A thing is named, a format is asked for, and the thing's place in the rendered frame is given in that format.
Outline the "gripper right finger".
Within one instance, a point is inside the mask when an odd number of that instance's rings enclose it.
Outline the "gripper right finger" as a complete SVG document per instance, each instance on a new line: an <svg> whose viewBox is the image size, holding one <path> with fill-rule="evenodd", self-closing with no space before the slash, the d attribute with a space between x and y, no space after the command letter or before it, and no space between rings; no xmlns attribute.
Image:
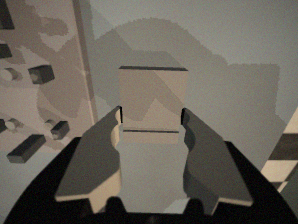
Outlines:
<svg viewBox="0 0 298 224"><path fill-rule="evenodd" d="M181 125L189 149L183 190L187 198L201 200L205 214L235 224L298 224L277 189L231 141L187 108Z"/></svg>

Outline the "toggle clamp with red handle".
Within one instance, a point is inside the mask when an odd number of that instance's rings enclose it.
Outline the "toggle clamp with red handle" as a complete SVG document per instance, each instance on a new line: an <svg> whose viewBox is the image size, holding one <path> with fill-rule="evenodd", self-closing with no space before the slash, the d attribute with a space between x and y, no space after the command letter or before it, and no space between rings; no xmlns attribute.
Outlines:
<svg viewBox="0 0 298 224"><path fill-rule="evenodd" d="M14 30L14 24L10 16L5 0L0 0L0 30Z"/></svg>

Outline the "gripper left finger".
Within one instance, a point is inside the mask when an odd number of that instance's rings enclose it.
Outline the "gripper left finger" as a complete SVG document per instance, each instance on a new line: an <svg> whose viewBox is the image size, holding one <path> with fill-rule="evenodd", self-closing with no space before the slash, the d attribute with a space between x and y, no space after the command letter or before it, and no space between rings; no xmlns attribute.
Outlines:
<svg viewBox="0 0 298 224"><path fill-rule="evenodd" d="M118 122L118 123L117 123ZM105 212L122 188L117 106L75 137L27 186L3 224L69 224Z"/></svg>

